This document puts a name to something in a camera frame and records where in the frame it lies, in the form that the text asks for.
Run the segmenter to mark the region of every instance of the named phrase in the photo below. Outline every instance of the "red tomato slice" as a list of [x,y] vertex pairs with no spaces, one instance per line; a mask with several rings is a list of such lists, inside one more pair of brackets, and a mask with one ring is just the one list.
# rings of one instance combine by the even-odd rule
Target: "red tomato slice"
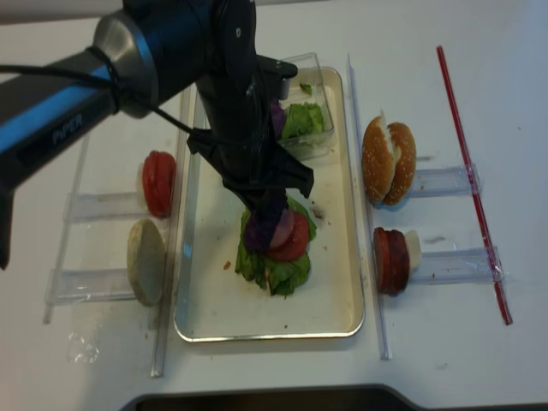
[[409,280],[409,252],[403,233],[397,229],[388,231],[388,248],[390,250],[390,276],[392,287],[396,295],[408,285]]
[[157,197],[153,192],[154,182],[156,180],[156,159],[157,156],[151,153],[143,164],[143,193],[145,194],[146,206],[148,211],[154,217],[161,217],[160,204],[158,203]]
[[274,235],[272,236],[270,248],[278,248],[285,244],[291,236],[294,226],[295,215],[291,210],[285,208],[282,211],[280,222],[277,224]]
[[296,211],[292,213],[295,225],[289,239],[282,246],[266,252],[266,256],[275,261],[295,261],[307,250],[308,219]]
[[143,165],[143,192],[148,211],[158,218],[171,212],[171,192],[175,178],[175,159],[167,152],[151,151]]
[[156,167],[158,199],[162,205],[164,216],[168,217],[171,214],[171,193],[173,192],[176,168],[175,159],[167,152],[160,152]]
[[392,294],[394,289],[390,281],[390,250],[386,231],[377,227],[373,231],[373,248],[377,265],[377,289],[381,294]]

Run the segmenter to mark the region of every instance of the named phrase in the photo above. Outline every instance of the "robotic arm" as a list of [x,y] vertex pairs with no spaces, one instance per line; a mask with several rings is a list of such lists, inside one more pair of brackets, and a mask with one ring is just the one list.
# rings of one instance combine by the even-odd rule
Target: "robotic arm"
[[[313,171],[276,143],[270,116],[270,100],[287,98],[297,68],[257,56],[255,22],[253,0],[124,0],[99,21],[92,47],[0,84],[0,267],[9,261],[21,183],[107,116],[122,110],[142,118],[194,82],[211,130],[190,134],[191,153],[259,214],[285,188],[307,197]],[[116,88],[63,78],[60,70]]]

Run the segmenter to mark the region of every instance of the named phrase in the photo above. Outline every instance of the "white tray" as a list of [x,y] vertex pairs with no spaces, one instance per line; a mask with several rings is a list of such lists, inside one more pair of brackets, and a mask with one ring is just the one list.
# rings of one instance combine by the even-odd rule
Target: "white tray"
[[[310,199],[289,190],[306,208],[318,236],[310,244],[312,270],[307,282],[287,298],[271,297],[255,283],[235,274],[244,205],[224,189],[221,177],[199,156],[189,161],[183,181],[182,250],[175,325],[188,342],[246,339],[348,337],[360,329],[364,294],[354,221],[354,199],[340,75],[322,68],[335,138],[326,156],[306,161],[314,169]],[[204,127],[197,98],[194,126]],[[227,262],[230,268],[224,269]]]

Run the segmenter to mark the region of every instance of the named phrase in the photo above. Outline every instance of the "food crumbs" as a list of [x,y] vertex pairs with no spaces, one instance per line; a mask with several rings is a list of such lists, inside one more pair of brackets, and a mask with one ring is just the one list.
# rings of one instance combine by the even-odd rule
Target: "food crumbs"
[[315,216],[318,220],[323,220],[323,219],[324,219],[324,214],[322,213],[321,210],[318,209],[318,207],[312,207],[311,210],[312,210],[312,212],[314,213],[314,216]]

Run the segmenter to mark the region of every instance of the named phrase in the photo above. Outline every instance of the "table surface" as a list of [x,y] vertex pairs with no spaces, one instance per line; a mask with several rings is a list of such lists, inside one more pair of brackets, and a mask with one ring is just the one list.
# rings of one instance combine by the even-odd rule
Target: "table surface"
[[[315,51],[322,65],[341,74],[349,132],[348,53],[362,128],[383,107],[398,121],[413,123],[415,134],[431,130],[432,141],[435,133],[456,139],[435,50],[443,45],[484,185],[492,239],[507,272],[513,325],[503,325],[490,286],[415,287],[400,297],[398,307],[390,307],[390,361],[378,358],[368,298],[362,330],[347,339],[191,345],[171,330],[165,376],[151,379],[149,346],[124,339],[119,330],[110,341],[116,354],[106,349],[93,364],[69,363],[71,308],[56,309],[51,325],[42,325],[41,317],[76,144],[15,196],[12,260],[0,275],[3,408],[106,410],[148,394],[347,384],[386,384],[428,408],[548,402],[548,276],[542,260],[548,230],[547,19],[548,3],[542,0],[330,1],[258,8],[261,54]],[[80,51],[95,24],[0,27],[2,63],[44,64]],[[171,100],[167,109],[176,113],[178,103]],[[417,113],[427,122],[416,122]],[[419,151],[427,151],[421,144]]]

